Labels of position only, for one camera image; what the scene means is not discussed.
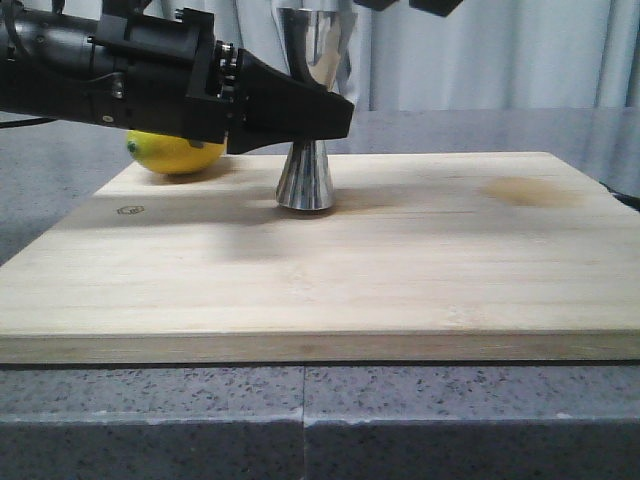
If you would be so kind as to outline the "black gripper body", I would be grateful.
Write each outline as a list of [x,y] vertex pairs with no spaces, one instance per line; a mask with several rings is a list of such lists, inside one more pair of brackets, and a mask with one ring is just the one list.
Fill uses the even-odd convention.
[[[392,5],[398,4],[400,0],[354,0],[354,3],[365,8],[382,12]],[[460,4],[462,0],[409,0],[408,5],[412,9],[426,12],[439,17],[449,16]]]
[[105,6],[87,34],[95,124],[231,146],[242,133],[243,49],[218,40],[210,13],[178,21]]

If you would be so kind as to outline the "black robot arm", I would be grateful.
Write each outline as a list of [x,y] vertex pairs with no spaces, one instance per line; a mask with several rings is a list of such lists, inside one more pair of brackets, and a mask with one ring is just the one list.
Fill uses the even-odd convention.
[[106,1],[96,20],[1,5],[1,107],[48,119],[223,143],[232,154],[339,139],[353,105],[216,39],[211,13],[176,20]]

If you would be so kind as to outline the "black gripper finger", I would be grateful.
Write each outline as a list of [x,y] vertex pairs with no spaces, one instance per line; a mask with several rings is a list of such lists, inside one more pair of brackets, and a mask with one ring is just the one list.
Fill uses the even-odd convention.
[[227,151],[347,136],[354,105],[318,85],[305,84],[241,49],[237,57]]

